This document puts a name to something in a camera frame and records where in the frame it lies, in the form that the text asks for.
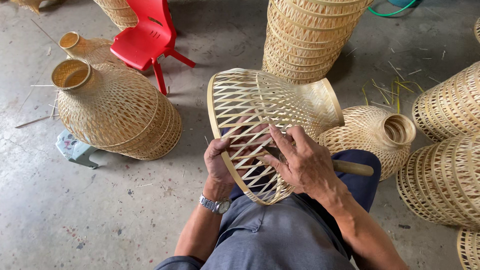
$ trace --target woven bamboo lampshade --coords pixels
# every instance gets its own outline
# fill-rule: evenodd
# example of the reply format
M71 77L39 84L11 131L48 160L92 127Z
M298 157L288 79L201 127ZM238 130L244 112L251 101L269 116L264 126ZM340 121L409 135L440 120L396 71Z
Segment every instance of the woven bamboo lampshade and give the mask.
M380 180L405 164L415 139L415 126L406 116L374 106L350 107L342 112L345 126L322 133L318 137L320 145L331 154L347 149L372 152L382 164Z
M480 62L421 94L412 115L434 142L480 132Z
M325 77L373 0L270 0L262 70L293 84Z
M177 110L133 69L71 58L57 65L51 80L60 89L63 124L84 143L155 160L170 152L180 138Z
M397 174L407 206L425 220L480 228L480 135L459 136L413 152Z
M221 138L221 130L229 128L223 137L230 136L230 147L236 151L234 154L223 152L222 158L239 187L251 200L261 205L274 204L294 189L273 167L262 162L248 163L264 155L266 152L262 147L272 142L272 138L260 138L270 132L268 125L264 124L275 124L282 131L301 125L310 137L318 137L321 132L344 124L340 105L327 79L294 86L269 73L231 69L212 77L207 96L208 115L215 138ZM254 150L251 154L240 155L246 147L252 146ZM255 176L253 172L259 167L262 172ZM240 176L239 171L246 173ZM258 180L265 175L270 181L260 184ZM262 190L257 194L250 190L258 186Z
M126 0L94 0L110 17L112 22L121 30L135 27L138 22L137 15L130 8Z
M475 27L473 27L473 32L475 33L475 37L480 42L480 18L478 18L477 22L475 23Z
M480 269L480 232L478 230L460 228L456 248L464 270Z
M40 14L40 3L46 0L10 0L14 3L17 3L19 6L30 9L31 11Z
M82 58L90 65L101 63L116 63L123 65L111 51L113 41L104 38L84 39L77 32L64 34L60 41L60 47L72 58Z

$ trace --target silver wristwatch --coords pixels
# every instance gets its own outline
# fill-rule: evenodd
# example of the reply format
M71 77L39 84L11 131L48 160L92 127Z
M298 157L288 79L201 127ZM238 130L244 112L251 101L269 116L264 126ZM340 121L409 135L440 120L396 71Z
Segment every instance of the silver wristwatch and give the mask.
M211 201L205 198L203 192L202 192L202 195L200 196L199 201L203 206L205 206L207 209L210 209L212 212L214 212L217 215L222 215L223 213L225 213L228 210L228 208L230 208L230 204L232 204L232 200L227 197L217 202Z

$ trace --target red plastic chair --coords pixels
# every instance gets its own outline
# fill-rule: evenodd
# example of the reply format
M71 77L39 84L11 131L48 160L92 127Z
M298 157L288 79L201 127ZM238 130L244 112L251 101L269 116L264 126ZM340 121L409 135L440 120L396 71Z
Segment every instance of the red plastic chair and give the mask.
M127 2L137 14L138 23L114 37L110 50L129 67L146 70L153 64L158 88L166 95L162 68L157 58L161 55L165 57L171 55L190 67L194 67L195 62L174 49L177 32L173 27L167 0L127 0Z

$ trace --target wooden handle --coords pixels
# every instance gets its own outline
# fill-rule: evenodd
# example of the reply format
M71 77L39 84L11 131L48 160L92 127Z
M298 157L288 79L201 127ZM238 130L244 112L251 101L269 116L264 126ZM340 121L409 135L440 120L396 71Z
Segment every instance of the wooden handle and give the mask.
M336 172L351 173L361 176L372 176L373 168L368 165L343 161L343 160L332 160L333 170Z

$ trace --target red chair leg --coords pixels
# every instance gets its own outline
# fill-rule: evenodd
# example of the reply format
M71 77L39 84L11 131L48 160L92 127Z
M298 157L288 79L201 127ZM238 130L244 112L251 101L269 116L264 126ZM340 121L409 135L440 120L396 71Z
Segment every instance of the red chair leg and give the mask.
M152 60L152 64L153 70L155 71L156 82L158 83L158 89L164 96L166 96L167 88L165 87L165 81L163 80L162 67L156 61L156 59Z
M168 54L175 57L178 61L186 64L187 66L189 66L191 68L195 67L195 62L193 62L192 60L190 60L190 59L186 58L185 56L181 55L179 52L177 52L174 49L170 49Z

